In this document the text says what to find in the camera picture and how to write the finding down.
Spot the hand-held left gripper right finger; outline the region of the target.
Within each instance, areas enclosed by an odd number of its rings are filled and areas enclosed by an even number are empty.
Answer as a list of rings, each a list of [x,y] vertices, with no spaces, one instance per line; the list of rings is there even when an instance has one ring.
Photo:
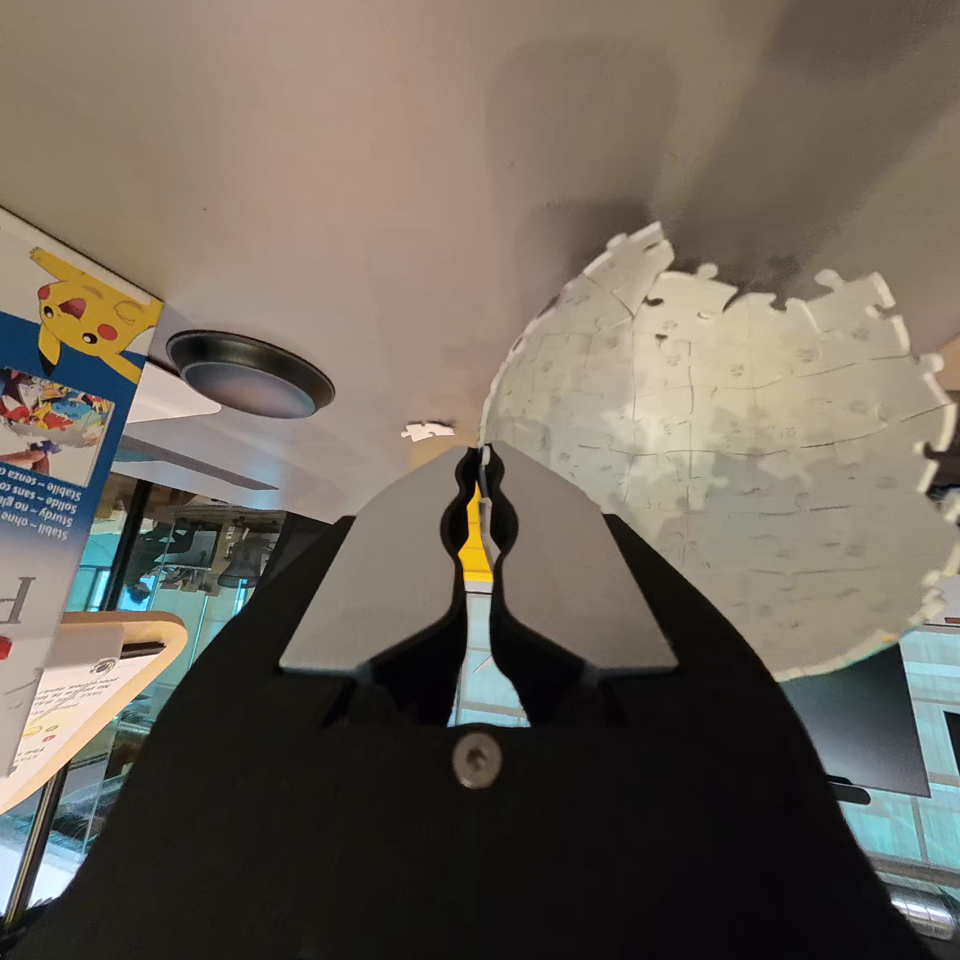
[[[678,668],[602,510],[501,440],[487,445],[487,559],[490,651],[532,727],[616,724],[614,682]]]

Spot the black round ball stand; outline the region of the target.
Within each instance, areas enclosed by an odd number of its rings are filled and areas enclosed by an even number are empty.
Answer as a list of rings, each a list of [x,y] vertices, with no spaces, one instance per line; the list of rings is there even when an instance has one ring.
[[[308,419],[335,399],[330,378],[270,342],[214,330],[174,334],[166,351],[180,378],[211,402],[261,418]]]

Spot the plywood sign board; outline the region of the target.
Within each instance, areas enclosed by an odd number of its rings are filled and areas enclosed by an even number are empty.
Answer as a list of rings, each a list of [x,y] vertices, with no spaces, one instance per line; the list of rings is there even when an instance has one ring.
[[[16,753],[1,813],[65,768],[185,649],[181,618],[165,611],[70,611],[54,633]]]

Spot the partly built puzzle ball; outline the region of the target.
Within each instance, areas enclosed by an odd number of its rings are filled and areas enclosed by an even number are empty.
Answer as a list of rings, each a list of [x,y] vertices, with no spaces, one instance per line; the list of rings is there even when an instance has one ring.
[[[776,307],[673,260],[658,222],[612,237],[519,334],[481,440],[627,522],[778,680],[930,621],[958,573],[958,496],[928,497],[958,420],[941,355],[879,273]]]

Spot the black metal post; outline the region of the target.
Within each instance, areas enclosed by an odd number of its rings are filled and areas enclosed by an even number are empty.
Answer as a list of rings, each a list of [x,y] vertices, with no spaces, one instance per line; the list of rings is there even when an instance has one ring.
[[[68,613],[138,609],[125,601],[126,580],[143,531],[154,485],[111,475],[98,508],[67,603]],[[2,921],[19,908],[50,900],[75,875],[94,818],[94,803],[107,777],[114,722],[96,733],[29,798],[2,816]]]

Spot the printed puzzle box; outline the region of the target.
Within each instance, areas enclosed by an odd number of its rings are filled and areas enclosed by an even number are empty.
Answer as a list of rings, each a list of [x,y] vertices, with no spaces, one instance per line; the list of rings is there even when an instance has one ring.
[[[1,765],[50,658],[163,303],[1,211]]]

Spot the metal railing tube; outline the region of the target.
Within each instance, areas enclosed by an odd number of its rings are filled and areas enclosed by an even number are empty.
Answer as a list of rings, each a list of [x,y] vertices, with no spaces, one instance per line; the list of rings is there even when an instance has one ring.
[[[919,936],[943,944],[957,944],[959,901],[939,887],[887,883],[887,893],[898,913]]]

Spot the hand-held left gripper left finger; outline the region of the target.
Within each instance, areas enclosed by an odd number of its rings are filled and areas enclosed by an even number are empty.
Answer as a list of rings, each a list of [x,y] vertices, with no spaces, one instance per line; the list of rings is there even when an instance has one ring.
[[[414,723],[448,726],[467,647],[459,553],[473,496],[474,449],[455,446],[372,498],[350,521],[280,669],[376,688]]]

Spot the yellow box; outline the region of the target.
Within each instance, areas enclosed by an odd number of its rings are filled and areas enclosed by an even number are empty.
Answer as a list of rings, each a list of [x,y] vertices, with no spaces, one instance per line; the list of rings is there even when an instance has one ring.
[[[459,551],[459,561],[466,592],[490,595],[494,589],[494,572],[482,537],[481,503],[481,489],[475,484],[466,505],[466,539]]]

